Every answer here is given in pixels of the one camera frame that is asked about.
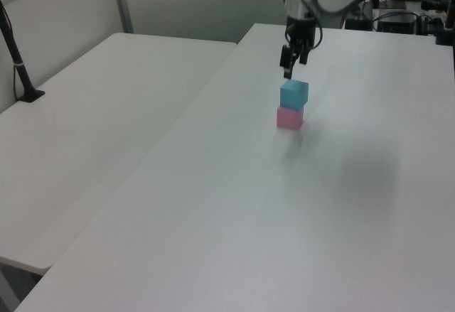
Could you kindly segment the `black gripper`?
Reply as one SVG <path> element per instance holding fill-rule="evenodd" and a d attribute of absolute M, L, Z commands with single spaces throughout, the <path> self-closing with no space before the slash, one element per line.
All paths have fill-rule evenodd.
<path fill-rule="evenodd" d="M 294 49 L 302 48 L 299 56 L 299 63 L 306 65 L 309 57 L 309 50 L 315 46 L 317 20 L 315 16 L 304 17 L 303 19 L 287 16 L 285 37 L 289 45 L 283 45 L 279 66 L 283 68 L 284 78 L 292 79 L 294 69 Z"/>

